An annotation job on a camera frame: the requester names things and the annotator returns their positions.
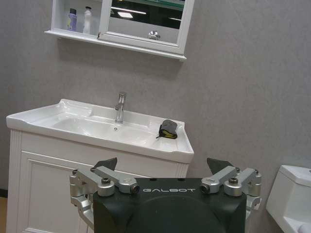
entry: white toilet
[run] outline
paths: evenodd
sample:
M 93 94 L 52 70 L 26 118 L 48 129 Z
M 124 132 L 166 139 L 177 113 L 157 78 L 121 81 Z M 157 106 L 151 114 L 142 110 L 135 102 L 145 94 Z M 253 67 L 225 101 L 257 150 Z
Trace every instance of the white toilet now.
M 285 233 L 311 233 L 311 169 L 282 165 L 266 208 Z

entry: bathroom sink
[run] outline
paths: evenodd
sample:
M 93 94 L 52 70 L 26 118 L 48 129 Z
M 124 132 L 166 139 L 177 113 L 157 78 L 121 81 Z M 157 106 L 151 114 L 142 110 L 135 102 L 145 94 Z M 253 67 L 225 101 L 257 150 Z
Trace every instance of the bathroom sink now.
M 177 123 L 177 139 L 156 138 L 164 118 L 124 111 L 124 123 L 115 122 L 113 108 L 60 100 L 58 104 L 7 117 L 11 129 L 38 133 L 95 146 L 123 150 L 166 160 L 190 163 L 193 150 L 185 123 Z

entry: shelf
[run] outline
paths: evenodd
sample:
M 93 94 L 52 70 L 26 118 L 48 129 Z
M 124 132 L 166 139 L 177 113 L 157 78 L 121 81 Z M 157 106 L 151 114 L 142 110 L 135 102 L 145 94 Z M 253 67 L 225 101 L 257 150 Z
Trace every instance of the shelf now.
M 180 61 L 185 61 L 187 59 L 184 55 L 180 55 L 180 54 L 146 49 L 142 47 L 114 43 L 110 41 L 98 40 L 96 35 L 89 35 L 89 34 L 72 32 L 72 31 L 63 30 L 63 29 L 56 29 L 56 28 L 54 28 L 53 30 L 46 31 L 45 33 L 58 36 L 58 37 L 62 37 L 62 38 L 67 38 L 67 39 L 79 40 L 79 41 L 89 42 L 89 43 L 98 44 L 98 45 L 106 45 L 106 46 L 116 47 L 120 49 L 139 51 L 139 52 L 159 55 L 163 57 L 174 58 Z
M 86 6 L 92 8 L 92 23 L 90 34 L 97 36 L 102 13 L 102 2 L 98 0 L 55 0 L 53 4 L 54 15 L 52 16 L 52 30 L 67 29 L 69 10 L 70 8 L 73 8 L 77 11 L 76 31 L 82 33 Z

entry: bottle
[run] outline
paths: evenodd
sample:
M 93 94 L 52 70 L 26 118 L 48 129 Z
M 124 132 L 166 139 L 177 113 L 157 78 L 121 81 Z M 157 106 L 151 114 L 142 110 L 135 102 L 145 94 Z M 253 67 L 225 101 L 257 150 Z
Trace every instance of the bottle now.
M 86 6 L 86 11 L 84 12 L 84 28 L 83 33 L 90 34 L 91 31 L 91 20 L 92 20 L 92 13 L 89 6 Z
M 68 15 L 67 30 L 75 32 L 77 30 L 77 10 L 70 8 Z

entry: white cabinet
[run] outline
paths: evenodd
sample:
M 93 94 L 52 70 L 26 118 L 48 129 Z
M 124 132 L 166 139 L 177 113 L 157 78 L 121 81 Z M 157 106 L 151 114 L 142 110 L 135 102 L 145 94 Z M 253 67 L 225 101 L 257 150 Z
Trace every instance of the white cabinet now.
M 11 130 L 7 233 L 85 233 L 69 175 L 99 160 L 136 177 L 185 177 L 188 164 Z
M 194 0 L 53 0 L 51 29 L 46 33 L 184 61 L 193 5 Z M 82 33 L 86 6 L 92 8 L 90 34 Z M 77 11 L 74 32 L 67 30 L 70 8 Z M 131 18 L 119 17 L 120 13 Z M 154 31 L 158 40 L 148 36 Z

